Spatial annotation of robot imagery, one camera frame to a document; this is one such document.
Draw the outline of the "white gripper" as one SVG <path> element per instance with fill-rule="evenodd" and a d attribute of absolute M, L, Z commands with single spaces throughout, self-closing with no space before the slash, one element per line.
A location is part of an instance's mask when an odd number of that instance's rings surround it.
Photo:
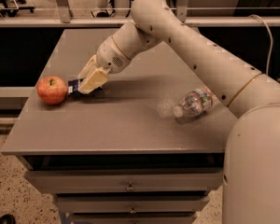
<path fill-rule="evenodd" d="M 109 80 L 109 74 L 116 74 L 124 70 L 131 60 L 118 48 L 113 37 L 108 37 L 82 68 L 77 78 L 81 79 L 78 91 L 89 94 L 103 86 Z"/>

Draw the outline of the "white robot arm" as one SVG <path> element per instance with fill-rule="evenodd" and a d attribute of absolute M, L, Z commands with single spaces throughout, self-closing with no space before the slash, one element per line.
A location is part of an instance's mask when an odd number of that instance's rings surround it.
<path fill-rule="evenodd" d="M 81 70 L 79 91 L 165 42 L 238 118 L 225 149 L 223 224 L 280 224 L 280 84 L 185 25 L 163 0 L 134 0 L 131 15 Z"/>

